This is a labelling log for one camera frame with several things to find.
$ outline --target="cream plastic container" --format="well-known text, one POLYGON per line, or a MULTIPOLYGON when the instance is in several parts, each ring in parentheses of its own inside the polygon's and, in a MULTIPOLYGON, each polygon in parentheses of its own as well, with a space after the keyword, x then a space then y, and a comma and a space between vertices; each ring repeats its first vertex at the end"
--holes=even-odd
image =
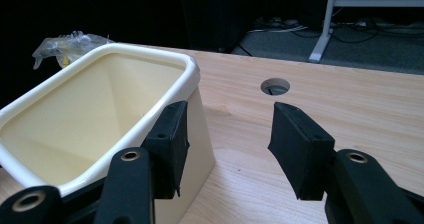
POLYGON ((0 110, 0 164, 24 187, 54 185, 66 196, 106 176, 112 156, 140 146, 165 106, 187 100, 181 197, 156 200, 158 223, 178 223, 215 160, 199 81, 188 55, 96 48, 0 110))

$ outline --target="light wood surface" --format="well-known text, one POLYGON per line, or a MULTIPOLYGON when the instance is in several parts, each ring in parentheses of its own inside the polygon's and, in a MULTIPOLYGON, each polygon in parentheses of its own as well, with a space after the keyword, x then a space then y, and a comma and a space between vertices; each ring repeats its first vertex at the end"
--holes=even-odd
MULTIPOLYGON (((181 223, 327 223, 324 200, 296 200, 267 149, 276 101, 310 115, 336 139, 336 150, 374 156, 399 186, 424 196, 424 76, 171 50, 200 67, 216 158, 181 223), (290 83, 286 94, 261 91, 275 77, 290 83)), ((20 189, 1 170, 0 202, 20 189)))

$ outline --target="metal leg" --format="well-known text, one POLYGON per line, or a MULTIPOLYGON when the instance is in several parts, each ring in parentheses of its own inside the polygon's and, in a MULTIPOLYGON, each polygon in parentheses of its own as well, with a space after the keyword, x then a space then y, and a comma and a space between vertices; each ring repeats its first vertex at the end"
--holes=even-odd
POLYGON ((333 15, 333 7, 334 7, 334 0, 328 0, 327 1, 327 10, 325 12, 325 19, 324 19, 324 26, 322 29, 322 34, 315 45, 314 50, 312 51, 311 55, 309 56, 309 62, 313 63, 319 63, 321 60, 322 54, 325 51, 325 48, 327 47, 328 41, 330 40, 331 33, 333 30, 330 29, 331 25, 331 16, 333 15))

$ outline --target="wooden table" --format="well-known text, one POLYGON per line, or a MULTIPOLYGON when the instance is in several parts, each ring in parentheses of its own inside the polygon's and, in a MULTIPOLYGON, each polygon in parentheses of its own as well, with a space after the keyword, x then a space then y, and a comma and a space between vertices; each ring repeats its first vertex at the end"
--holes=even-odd
MULTIPOLYGON (((296 200, 268 151, 273 104, 301 108, 336 139, 374 156, 424 196, 424 76, 175 50, 193 56, 216 166, 181 223, 327 223, 324 201, 296 200), (264 94, 283 78, 290 90, 264 94)), ((3 170, 0 201, 20 190, 3 170)))

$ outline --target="dark background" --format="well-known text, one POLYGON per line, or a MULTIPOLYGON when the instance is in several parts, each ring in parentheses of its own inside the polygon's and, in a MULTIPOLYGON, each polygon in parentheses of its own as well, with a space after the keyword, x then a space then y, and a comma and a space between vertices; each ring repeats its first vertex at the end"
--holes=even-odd
MULTIPOLYGON (((55 58, 33 70, 32 53, 46 37, 79 30, 116 42, 230 53, 258 17, 296 19, 319 29, 325 5, 326 0, 1 0, 0 108, 60 70, 55 58)), ((423 13, 381 10, 351 9, 337 18, 377 15, 408 22, 423 13)))

